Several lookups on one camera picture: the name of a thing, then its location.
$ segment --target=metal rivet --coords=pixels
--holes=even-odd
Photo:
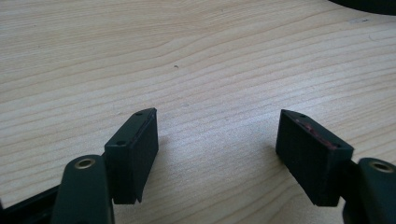
[[[95,164],[95,160],[88,158],[88,159],[83,159],[81,161],[76,162],[75,167],[76,169],[82,170],[82,169],[87,169]]]
[[[392,167],[388,166],[384,162],[381,161],[371,161],[370,165],[375,168],[377,171],[382,172],[382,173],[393,173],[394,170]]]

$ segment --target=wood grain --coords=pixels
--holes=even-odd
[[[117,223],[342,223],[275,154],[281,108],[396,163],[396,18],[323,0],[1,1],[5,207],[158,109],[141,204]]]

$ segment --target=dark object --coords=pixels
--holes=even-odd
[[[347,224],[396,223],[396,167],[366,158],[351,160],[353,148],[304,114],[282,110],[276,153],[313,204],[346,200]]]
[[[132,115],[105,144],[114,203],[142,202],[143,188],[158,151],[155,109]]]
[[[330,0],[343,7],[350,7],[360,11],[366,11],[383,15],[396,15],[395,0]]]
[[[79,157],[66,165],[51,223],[114,223],[106,167],[101,156]]]
[[[0,223],[114,223],[111,199],[142,201],[158,151],[156,112],[151,108],[133,114],[107,142],[104,155],[70,161],[59,187],[1,207]]]
[[[1,207],[0,223],[49,223],[59,186],[14,204]]]

